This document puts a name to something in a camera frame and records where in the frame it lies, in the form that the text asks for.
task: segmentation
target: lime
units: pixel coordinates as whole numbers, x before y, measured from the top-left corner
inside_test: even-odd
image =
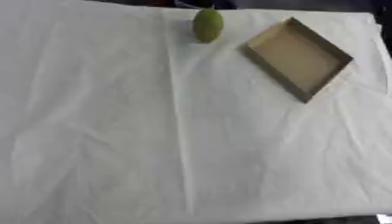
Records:
[[[193,32],[196,38],[204,43],[209,43],[221,35],[223,17],[215,9],[200,10],[193,20]]]

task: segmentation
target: white sheet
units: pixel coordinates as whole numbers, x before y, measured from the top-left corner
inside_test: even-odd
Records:
[[[0,36],[0,221],[392,210],[391,70],[370,15],[224,11],[222,36],[203,45],[191,34],[193,10],[16,7]],[[354,57],[306,105],[239,48],[291,16]]]

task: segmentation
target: tablecloth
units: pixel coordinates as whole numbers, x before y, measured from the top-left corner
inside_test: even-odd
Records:
[[[228,10],[206,45],[195,10],[17,2],[0,14],[0,221],[392,210],[391,70],[371,15]],[[307,104],[241,51],[289,17],[354,57]]]

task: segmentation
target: brown cardboard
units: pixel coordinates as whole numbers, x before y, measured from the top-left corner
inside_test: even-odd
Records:
[[[270,27],[247,47],[258,64],[303,102],[353,59],[295,18]]]

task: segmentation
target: tray rim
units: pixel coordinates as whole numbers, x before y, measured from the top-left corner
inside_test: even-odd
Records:
[[[287,75],[279,72],[275,67],[273,67],[262,55],[257,53],[253,47],[256,45],[260,45],[261,43],[255,44],[255,42],[260,42],[259,38],[268,30],[278,27],[290,25],[295,29],[302,32],[307,38],[311,39],[314,43],[318,44],[322,49],[330,54],[333,54],[334,57],[339,59],[339,64],[325,77],[323,80],[315,85],[311,91],[306,92],[299,86],[297,86],[293,81],[291,81]],[[262,68],[267,70],[267,74],[275,79],[277,82],[281,84],[287,91],[296,96],[301,102],[307,103],[314,95],[321,91],[326,85],[328,85],[334,77],[336,77],[352,60],[353,57],[348,53],[344,52],[340,48],[338,48],[335,44],[333,44],[328,39],[324,38],[313,29],[309,28],[299,20],[294,17],[290,17],[283,22],[272,25],[267,30],[264,30],[251,38],[245,44],[246,49],[245,53],[255,61],[256,64],[260,65]]]

